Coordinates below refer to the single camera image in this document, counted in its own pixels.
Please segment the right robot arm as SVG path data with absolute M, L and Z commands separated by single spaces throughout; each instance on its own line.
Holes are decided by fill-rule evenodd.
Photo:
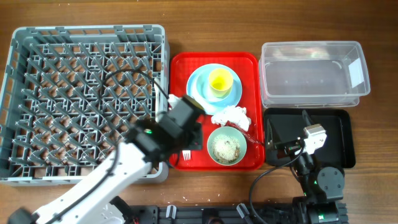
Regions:
M 340 203 L 345 173 L 317 159 L 315 151 L 325 145 L 326 130 L 314 123 L 306 111 L 302 116 L 306 122 L 303 134 L 288 141 L 280 139 L 271 120 L 266 121 L 267 150 L 276 153 L 278 159 L 286 159 L 281 166 L 290 168 L 304 194 L 293 199 L 292 213 L 297 223 L 348 223 L 346 205 Z

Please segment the red strawberry cake wrapper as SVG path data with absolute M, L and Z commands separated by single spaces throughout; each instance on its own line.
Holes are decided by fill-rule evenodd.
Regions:
M 245 132 L 245 130 L 241 129 L 239 126 L 237 126 L 237 125 L 235 125 L 235 124 L 233 124 L 233 123 L 231 123 L 230 126 L 231 126 L 232 128 L 237 129 L 238 131 L 240 131 L 240 132 L 243 134 L 243 136 L 244 136 L 249 142 L 251 142 L 251 143 L 253 143 L 253 144 L 258 144 L 258 145 L 264 146 L 264 142 L 262 142 L 262 141 L 258 140 L 257 138 L 251 136 L 250 134 L 248 134 L 247 132 Z

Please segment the yellow-green plastic cup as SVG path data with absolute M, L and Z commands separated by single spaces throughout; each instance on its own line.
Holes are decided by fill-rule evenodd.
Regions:
M 215 97 L 222 98 L 226 96 L 233 86 L 233 76 L 225 68 L 216 68 L 212 70 L 208 77 L 210 90 Z

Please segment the mint green bowl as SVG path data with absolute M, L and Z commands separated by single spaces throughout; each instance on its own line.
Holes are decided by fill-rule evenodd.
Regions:
M 247 142 L 241 131 L 229 126 L 214 130 L 207 141 L 210 157 L 222 166 L 233 166 L 246 155 Z

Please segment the rice and nut scraps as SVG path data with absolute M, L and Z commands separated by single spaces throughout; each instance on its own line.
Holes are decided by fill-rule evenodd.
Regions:
M 240 153 L 240 144 L 237 138 L 224 134 L 217 135 L 211 148 L 216 160 L 222 164 L 230 164 L 236 161 Z

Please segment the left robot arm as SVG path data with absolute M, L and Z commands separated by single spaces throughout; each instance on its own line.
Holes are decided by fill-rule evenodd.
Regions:
M 191 145 L 201 132 L 197 119 L 204 113 L 184 95 L 158 121 L 137 120 L 116 150 L 68 192 L 33 213 L 21 207 L 8 223 L 123 223 L 122 213 L 108 210 L 107 204 L 154 165 Z

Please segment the white napkin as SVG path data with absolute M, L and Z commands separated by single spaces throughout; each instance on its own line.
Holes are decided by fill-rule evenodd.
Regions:
M 247 109 L 240 106 L 227 106 L 211 117 L 213 124 L 226 126 L 227 122 L 233 123 L 244 131 L 248 131 L 251 119 L 246 116 Z

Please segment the white plastic fork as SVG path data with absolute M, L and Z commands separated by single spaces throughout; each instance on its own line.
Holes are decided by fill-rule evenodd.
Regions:
M 183 155 L 183 159 L 185 161 L 189 161 L 191 159 L 191 151 L 190 150 L 183 150 L 182 155 Z

